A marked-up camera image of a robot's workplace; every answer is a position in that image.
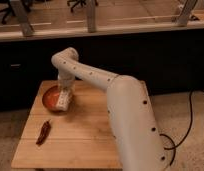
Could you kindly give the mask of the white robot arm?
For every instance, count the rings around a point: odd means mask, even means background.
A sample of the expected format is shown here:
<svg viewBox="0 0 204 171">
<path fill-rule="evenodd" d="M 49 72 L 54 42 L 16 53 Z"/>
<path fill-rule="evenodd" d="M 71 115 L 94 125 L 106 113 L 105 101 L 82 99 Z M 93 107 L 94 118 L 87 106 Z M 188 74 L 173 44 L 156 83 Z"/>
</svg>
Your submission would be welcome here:
<svg viewBox="0 0 204 171">
<path fill-rule="evenodd" d="M 56 107 L 67 110 L 75 78 L 106 92 L 110 124 L 123 171 L 170 171 L 147 89 L 136 78 L 118 75 L 78 61 L 69 47 L 52 56 L 58 69 L 60 96 Z"/>
</svg>

